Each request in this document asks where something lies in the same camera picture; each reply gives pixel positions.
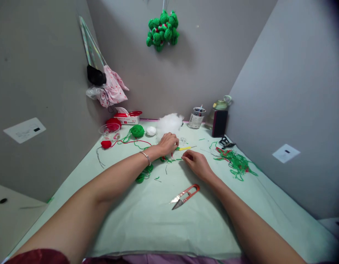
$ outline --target plastic bag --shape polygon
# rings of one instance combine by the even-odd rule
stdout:
[[[101,95],[103,94],[103,86],[91,86],[89,89],[86,90],[86,95],[92,100],[99,100],[101,98]]]

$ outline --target black phone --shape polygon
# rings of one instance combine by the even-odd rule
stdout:
[[[228,111],[216,111],[214,113],[212,137],[221,138],[224,136],[227,126]]]

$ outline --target green crocheted hanging ornament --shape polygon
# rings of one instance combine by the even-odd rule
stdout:
[[[150,19],[148,22],[150,31],[147,34],[146,45],[160,52],[163,50],[165,43],[176,45],[178,43],[179,32],[177,14],[172,11],[168,15],[166,10],[163,10],[160,18]]]

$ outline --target plastic cup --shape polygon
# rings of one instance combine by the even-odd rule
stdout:
[[[108,140],[110,142],[115,142],[120,138],[121,126],[116,123],[105,124],[99,128],[100,134],[103,136],[103,140]]]

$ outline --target black clip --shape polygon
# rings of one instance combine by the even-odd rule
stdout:
[[[225,149],[227,147],[234,147],[236,145],[235,143],[229,142],[226,136],[222,137],[222,139],[220,140],[220,144],[223,146],[222,149]]]

